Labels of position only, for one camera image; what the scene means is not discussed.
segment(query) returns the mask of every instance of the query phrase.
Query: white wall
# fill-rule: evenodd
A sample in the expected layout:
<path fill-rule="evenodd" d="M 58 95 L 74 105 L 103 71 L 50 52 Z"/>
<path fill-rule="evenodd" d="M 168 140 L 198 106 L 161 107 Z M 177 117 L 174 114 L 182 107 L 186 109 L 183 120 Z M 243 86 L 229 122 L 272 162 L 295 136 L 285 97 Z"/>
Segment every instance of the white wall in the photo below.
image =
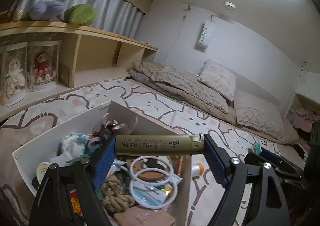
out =
<path fill-rule="evenodd" d="M 303 71 L 296 92 L 320 103 L 320 74 Z"/>
<path fill-rule="evenodd" d="M 281 101 L 285 113 L 293 98 L 298 68 L 272 43 L 237 23 L 214 17 L 216 28 L 210 46 L 195 49 L 203 23 L 213 12 L 188 5 L 155 0 L 138 28 L 136 39 L 159 48 L 155 61 L 198 74 L 207 59 L 233 70 Z"/>

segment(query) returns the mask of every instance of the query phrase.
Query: coiled beige rope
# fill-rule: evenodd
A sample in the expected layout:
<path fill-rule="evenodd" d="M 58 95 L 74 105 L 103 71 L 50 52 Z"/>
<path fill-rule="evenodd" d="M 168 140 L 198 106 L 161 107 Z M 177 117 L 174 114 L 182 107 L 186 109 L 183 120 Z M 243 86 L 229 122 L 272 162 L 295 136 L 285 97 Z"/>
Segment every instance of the coiled beige rope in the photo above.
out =
<path fill-rule="evenodd" d="M 121 182 L 115 175 L 108 177 L 100 188 L 104 197 L 101 203 L 108 212 L 119 213 L 132 207 L 135 203 L 130 195 L 121 190 Z"/>

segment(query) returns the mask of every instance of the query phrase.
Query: pink cloth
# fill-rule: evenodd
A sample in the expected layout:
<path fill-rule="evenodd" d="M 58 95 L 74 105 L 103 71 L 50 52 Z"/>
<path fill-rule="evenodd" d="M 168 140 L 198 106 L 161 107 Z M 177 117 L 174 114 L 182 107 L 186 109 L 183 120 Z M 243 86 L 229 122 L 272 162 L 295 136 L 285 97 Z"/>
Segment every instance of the pink cloth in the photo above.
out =
<path fill-rule="evenodd" d="M 291 124 L 294 128 L 301 128 L 305 132 L 311 132 L 312 124 L 320 120 L 320 116 L 314 115 L 312 111 L 303 108 L 292 113 Z"/>

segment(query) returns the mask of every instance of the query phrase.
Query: green plush toy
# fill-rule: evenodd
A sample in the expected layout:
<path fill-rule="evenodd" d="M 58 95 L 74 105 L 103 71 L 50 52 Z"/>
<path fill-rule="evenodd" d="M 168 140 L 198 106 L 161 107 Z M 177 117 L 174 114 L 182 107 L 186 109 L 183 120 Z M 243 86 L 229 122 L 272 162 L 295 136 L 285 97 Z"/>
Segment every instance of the green plush toy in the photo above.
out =
<path fill-rule="evenodd" d="M 91 25 L 97 17 L 97 10 L 91 5 L 79 4 L 69 7 L 64 12 L 64 19 L 66 22 L 77 25 Z"/>

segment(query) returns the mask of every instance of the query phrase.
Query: metal screw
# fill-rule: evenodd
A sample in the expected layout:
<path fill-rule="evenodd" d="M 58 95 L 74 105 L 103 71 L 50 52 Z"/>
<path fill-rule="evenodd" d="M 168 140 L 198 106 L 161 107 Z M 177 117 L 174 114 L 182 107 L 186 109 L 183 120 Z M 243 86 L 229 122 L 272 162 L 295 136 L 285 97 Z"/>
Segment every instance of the metal screw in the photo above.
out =
<path fill-rule="evenodd" d="M 83 165 L 85 165 L 85 164 L 89 163 L 89 159 L 88 159 L 87 157 L 84 157 L 84 158 L 82 158 L 82 159 L 80 160 L 80 163 L 83 164 Z"/>
<path fill-rule="evenodd" d="M 266 168 L 266 169 L 270 169 L 270 168 L 271 168 L 270 163 L 264 163 L 263 166 L 264 166 L 264 168 Z"/>
<path fill-rule="evenodd" d="M 57 164 L 53 163 L 53 164 L 49 165 L 49 168 L 50 169 L 56 169 L 57 168 Z"/>
<path fill-rule="evenodd" d="M 240 159 L 237 158 L 237 157 L 232 157 L 232 158 L 231 158 L 231 162 L 232 162 L 233 164 L 237 165 L 237 164 L 240 163 Z"/>

